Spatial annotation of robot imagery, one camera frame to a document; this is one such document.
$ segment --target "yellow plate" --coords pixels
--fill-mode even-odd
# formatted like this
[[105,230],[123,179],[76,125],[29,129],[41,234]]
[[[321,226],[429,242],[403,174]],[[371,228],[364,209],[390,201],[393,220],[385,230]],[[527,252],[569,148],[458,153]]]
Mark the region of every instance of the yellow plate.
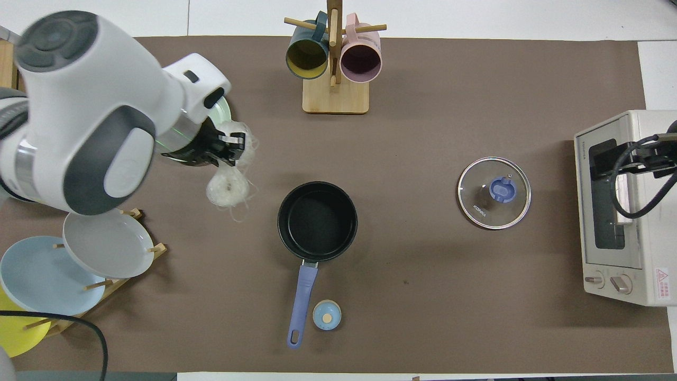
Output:
[[[7,297],[2,287],[0,287],[0,310],[22,311],[19,306]],[[51,324],[40,324],[25,331],[24,327],[40,320],[42,319],[39,317],[0,317],[0,346],[5,349],[8,356],[15,357],[21,355],[38,345],[47,334]]]

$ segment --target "blue bottle cap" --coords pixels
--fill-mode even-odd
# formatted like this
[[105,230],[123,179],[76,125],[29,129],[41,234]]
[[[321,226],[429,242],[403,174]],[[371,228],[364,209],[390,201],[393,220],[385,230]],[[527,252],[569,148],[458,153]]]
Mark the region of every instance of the blue bottle cap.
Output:
[[333,300],[322,300],[313,309],[313,322],[318,328],[330,331],[341,322],[341,308]]

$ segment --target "white plate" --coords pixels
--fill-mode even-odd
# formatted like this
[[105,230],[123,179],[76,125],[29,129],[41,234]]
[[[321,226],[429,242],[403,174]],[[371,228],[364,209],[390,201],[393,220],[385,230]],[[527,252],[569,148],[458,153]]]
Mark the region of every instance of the white plate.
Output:
[[221,97],[219,101],[214,104],[214,107],[209,111],[208,116],[214,125],[219,125],[225,121],[231,120],[230,106],[228,105],[228,102],[225,101],[224,97]]
[[82,269],[59,237],[38,236],[13,244],[0,260],[0,283],[19,307],[42,313],[77,315],[94,307],[105,287],[89,291],[85,286],[104,279]]
[[148,270],[153,242],[134,218],[113,209],[96,216],[68,214],[64,244],[85,270],[105,278],[132,278]]

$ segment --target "mug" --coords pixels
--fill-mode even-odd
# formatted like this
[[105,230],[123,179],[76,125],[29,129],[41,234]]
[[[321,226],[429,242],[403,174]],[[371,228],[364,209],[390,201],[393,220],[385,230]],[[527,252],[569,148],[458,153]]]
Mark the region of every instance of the mug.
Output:
[[348,15],[346,38],[341,48],[341,72],[352,82],[366,83],[381,70],[380,37],[378,32],[357,33],[355,28],[369,26],[359,22],[357,14]]
[[287,67],[299,78],[313,79],[324,73],[328,66],[329,38],[325,33],[327,14],[320,11],[315,20],[315,30],[297,26],[287,47]]

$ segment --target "saucepan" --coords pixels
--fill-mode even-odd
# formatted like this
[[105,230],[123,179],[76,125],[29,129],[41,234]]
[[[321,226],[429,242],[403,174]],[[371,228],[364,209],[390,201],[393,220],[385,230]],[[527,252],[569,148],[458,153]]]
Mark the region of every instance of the saucepan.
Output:
[[287,346],[296,349],[303,339],[318,263],[336,258],[353,243],[357,212],[341,188],[328,182],[308,182],[284,198],[278,231],[287,249],[303,260],[287,334]]

